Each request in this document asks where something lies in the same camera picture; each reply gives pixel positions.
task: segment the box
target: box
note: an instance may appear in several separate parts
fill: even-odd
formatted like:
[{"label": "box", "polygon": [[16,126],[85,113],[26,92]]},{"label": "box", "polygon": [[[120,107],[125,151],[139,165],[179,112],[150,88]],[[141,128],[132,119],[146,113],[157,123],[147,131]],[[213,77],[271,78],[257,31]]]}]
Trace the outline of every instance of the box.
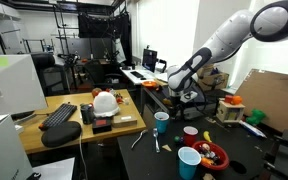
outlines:
[{"label": "box", "polygon": [[219,73],[199,78],[197,83],[203,91],[226,88],[229,75]]},{"label": "box", "polygon": [[136,124],[137,124],[137,118],[135,115],[114,116],[112,121],[112,126],[114,128],[133,126]]},{"label": "box", "polygon": [[243,98],[244,114],[263,111],[262,123],[283,132],[288,129],[288,74],[252,69],[235,95]]},{"label": "box", "polygon": [[27,179],[33,168],[10,115],[0,116],[0,179]]},{"label": "box", "polygon": [[211,75],[211,72],[213,71],[214,64],[208,64],[197,70],[196,74],[198,78],[203,78],[204,76]]},{"label": "box", "polygon": [[216,117],[223,123],[238,123],[243,117],[244,109],[243,104],[232,105],[220,98]]}]

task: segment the bowl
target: bowl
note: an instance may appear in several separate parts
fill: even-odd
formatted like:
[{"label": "bowl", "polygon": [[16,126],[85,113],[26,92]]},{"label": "bowl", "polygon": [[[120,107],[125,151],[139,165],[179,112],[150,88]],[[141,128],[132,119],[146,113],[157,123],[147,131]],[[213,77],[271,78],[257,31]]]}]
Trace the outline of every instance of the bowl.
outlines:
[{"label": "bowl", "polygon": [[201,161],[200,164],[206,168],[217,170],[217,171],[226,169],[229,165],[229,158],[226,152],[224,151],[224,149],[222,149],[220,146],[214,143],[208,142],[208,141],[197,141],[192,145],[192,148],[198,151],[199,147],[202,146],[202,144],[204,143],[208,144],[210,146],[210,150],[219,156],[221,163],[219,165],[212,165],[212,164],[208,164],[208,163]]},{"label": "bowl", "polygon": [[142,82],[142,85],[147,87],[147,88],[153,88],[153,87],[156,87],[156,82],[155,81],[144,81],[144,82]]}]

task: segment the black keyboard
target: black keyboard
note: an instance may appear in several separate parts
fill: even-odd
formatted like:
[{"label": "black keyboard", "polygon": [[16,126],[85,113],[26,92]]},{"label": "black keyboard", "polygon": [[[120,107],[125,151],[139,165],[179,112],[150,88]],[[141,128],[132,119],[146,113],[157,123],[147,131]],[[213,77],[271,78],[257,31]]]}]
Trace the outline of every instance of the black keyboard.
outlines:
[{"label": "black keyboard", "polygon": [[48,116],[45,121],[38,126],[42,131],[57,126],[65,121],[67,121],[72,114],[77,110],[77,106],[71,104],[62,104],[59,108],[55,110],[50,116]]},{"label": "black keyboard", "polygon": [[144,77],[142,74],[138,73],[137,71],[132,71],[131,74],[133,74],[137,78],[142,78]]}]

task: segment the paper cup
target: paper cup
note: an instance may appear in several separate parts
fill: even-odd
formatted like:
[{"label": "paper cup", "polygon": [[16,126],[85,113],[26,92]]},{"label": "paper cup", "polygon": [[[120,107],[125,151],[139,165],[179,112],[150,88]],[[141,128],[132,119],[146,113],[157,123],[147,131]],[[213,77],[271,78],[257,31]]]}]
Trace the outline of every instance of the paper cup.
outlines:
[{"label": "paper cup", "polygon": [[193,179],[196,166],[201,162],[200,154],[191,147],[182,147],[178,150],[179,172],[183,179]]},{"label": "paper cup", "polygon": [[165,133],[170,116],[165,112],[157,112],[154,114],[154,117],[156,119],[157,132]]}]

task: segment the ceiling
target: ceiling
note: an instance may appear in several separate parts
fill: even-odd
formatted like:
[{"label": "ceiling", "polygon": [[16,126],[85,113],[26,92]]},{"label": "ceiling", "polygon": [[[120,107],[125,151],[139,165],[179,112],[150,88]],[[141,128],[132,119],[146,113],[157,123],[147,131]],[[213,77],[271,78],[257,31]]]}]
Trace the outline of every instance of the ceiling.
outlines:
[{"label": "ceiling", "polygon": [[124,0],[0,0],[15,9],[53,11],[53,5],[63,12],[87,12],[94,15],[110,15]]}]

